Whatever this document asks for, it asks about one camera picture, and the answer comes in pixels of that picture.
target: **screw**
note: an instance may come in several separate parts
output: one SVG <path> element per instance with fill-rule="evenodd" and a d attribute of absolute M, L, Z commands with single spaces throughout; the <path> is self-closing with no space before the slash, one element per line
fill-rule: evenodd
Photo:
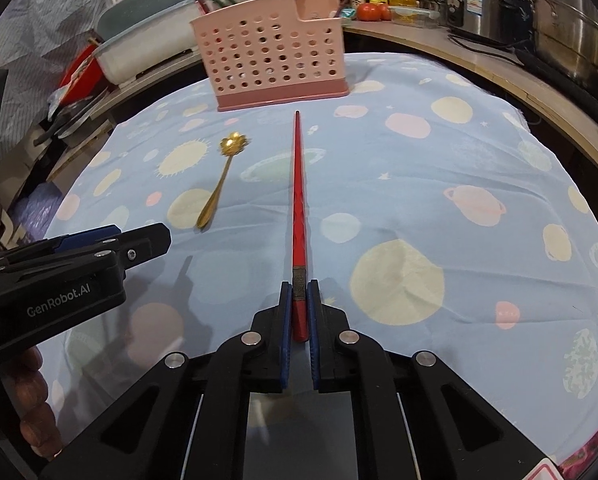
<path fill-rule="evenodd" d="M 244 345 L 255 346 L 261 341 L 261 334 L 259 332 L 246 332 L 241 336 L 241 342 Z"/>
<path fill-rule="evenodd" d="M 359 334 L 354 330 L 344 330 L 339 334 L 339 340 L 347 345 L 354 345 L 359 341 Z"/>
<path fill-rule="evenodd" d="M 437 358 L 432 352 L 419 352 L 415 357 L 417 363 L 421 366 L 432 366 L 437 362 Z"/>
<path fill-rule="evenodd" d="M 163 362 L 169 368 L 179 368 L 186 362 L 186 358 L 184 357 L 184 354 L 175 352 L 174 354 L 166 355 L 166 359 L 164 359 Z"/>

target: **flower-shaped spoon head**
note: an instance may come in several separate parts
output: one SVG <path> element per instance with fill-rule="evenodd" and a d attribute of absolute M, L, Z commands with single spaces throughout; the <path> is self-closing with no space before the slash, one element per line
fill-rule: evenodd
<path fill-rule="evenodd" d="M 222 155 L 234 156 L 237 155 L 237 153 L 241 153 L 247 145 L 248 139 L 246 136 L 239 132 L 233 132 L 225 139 L 221 140 L 219 147 L 221 148 Z"/>

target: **person's hand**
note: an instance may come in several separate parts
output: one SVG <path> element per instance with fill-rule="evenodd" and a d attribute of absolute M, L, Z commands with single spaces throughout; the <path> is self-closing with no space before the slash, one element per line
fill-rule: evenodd
<path fill-rule="evenodd" d="M 55 414 L 46 402 L 48 384 L 39 372 L 42 358 L 34 347 L 6 365 L 14 381 L 14 394 L 23 410 L 22 436 L 39 456 L 52 459 L 62 449 Z"/>

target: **white storage box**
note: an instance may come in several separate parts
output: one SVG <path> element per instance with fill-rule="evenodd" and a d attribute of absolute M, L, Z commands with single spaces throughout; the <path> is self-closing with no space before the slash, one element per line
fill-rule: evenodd
<path fill-rule="evenodd" d="M 184 52 L 197 48 L 190 22 L 199 16 L 195 0 L 162 10 L 99 46 L 92 55 L 106 79 L 124 86 L 137 74 Z"/>

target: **perforated basket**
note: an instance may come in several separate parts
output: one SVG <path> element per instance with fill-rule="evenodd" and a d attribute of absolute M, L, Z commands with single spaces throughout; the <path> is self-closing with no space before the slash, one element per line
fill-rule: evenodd
<path fill-rule="evenodd" d="M 251 0 L 191 22 L 217 109 L 349 93 L 339 0 Z"/>

